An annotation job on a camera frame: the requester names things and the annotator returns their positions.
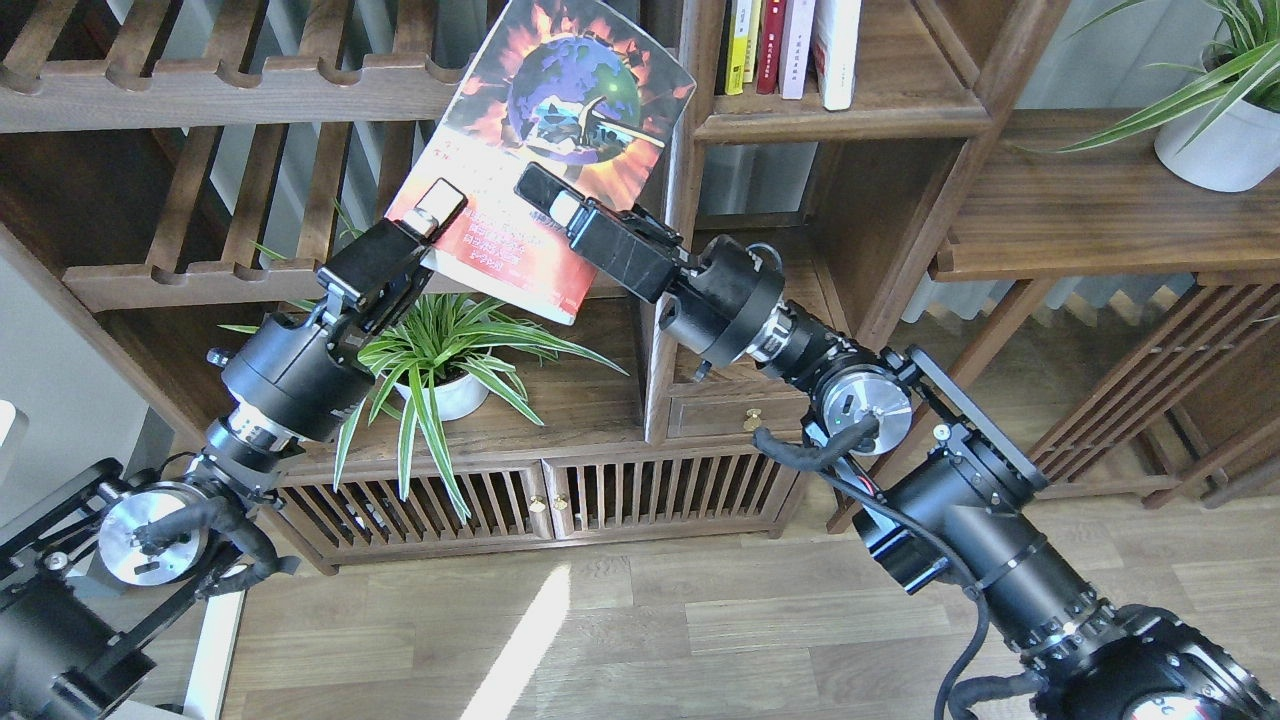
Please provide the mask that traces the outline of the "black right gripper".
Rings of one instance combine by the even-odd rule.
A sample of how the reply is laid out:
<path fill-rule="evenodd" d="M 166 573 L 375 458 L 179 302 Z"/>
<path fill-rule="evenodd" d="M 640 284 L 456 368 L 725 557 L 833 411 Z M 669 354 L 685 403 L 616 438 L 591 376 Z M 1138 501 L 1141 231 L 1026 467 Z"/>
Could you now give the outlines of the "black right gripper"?
<path fill-rule="evenodd" d="M 571 249 L 634 296 L 669 296 L 659 327 L 712 366 L 742 355 L 771 363 L 787 342 L 780 261 L 728 236 L 692 256 L 681 237 L 648 211 L 617 213 L 529 163 L 515 195 L 568 232 Z"/>

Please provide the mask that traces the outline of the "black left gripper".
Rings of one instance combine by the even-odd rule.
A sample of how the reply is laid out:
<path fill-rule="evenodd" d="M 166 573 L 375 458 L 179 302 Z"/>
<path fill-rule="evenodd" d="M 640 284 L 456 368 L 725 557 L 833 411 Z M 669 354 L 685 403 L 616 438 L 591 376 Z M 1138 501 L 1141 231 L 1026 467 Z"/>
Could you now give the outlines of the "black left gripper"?
<path fill-rule="evenodd" d="M 307 318 L 271 314 L 230 359 L 223 380 L 236 409 L 220 430 L 246 445 L 332 439 L 372 388 L 360 350 L 422 292 L 425 252 L 467 201 L 436 179 L 408 222 L 383 219 L 330 258 L 317 272 L 325 295 Z"/>

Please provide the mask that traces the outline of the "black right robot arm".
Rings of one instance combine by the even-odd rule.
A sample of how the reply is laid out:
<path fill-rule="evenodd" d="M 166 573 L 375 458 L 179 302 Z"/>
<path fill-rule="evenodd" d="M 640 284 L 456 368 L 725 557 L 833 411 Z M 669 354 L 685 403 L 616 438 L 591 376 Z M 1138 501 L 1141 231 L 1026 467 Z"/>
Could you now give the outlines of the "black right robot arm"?
<path fill-rule="evenodd" d="M 1277 701 L 1226 650 L 1165 609 L 1116 607 L 1024 515 L 1041 470 L 923 350 L 873 352 L 785 299 L 781 260 L 727 236 L 690 255 L 641 209 L 614 211 L 530 164 L 516 193 L 634 296 L 704 366 L 750 357 L 803 392 L 804 441 L 758 450 L 861 505 L 858 534 L 908 592 L 957 585 L 975 634 L 934 716 L 1028 696 L 1039 719 L 1275 719 Z"/>

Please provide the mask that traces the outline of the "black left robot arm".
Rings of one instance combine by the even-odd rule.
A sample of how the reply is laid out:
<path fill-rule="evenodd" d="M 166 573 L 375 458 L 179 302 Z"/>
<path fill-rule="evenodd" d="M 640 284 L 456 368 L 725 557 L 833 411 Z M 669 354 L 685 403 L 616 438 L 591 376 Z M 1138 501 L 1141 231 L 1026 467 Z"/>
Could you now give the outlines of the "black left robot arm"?
<path fill-rule="evenodd" d="M 3 716 L 104 719 L 154 670 L 145 647 L 196 602 L 278 573 L 255 521 L 306 441 L 333 441 L 374 386 L 358 352 L 424 291 L 424 259 L 466 206 L 444 179 L 317 270 L 310 314 L 266 316 L 214 351 L 234 407 L 182 477 L 99 461 L 3 528 Z"/>

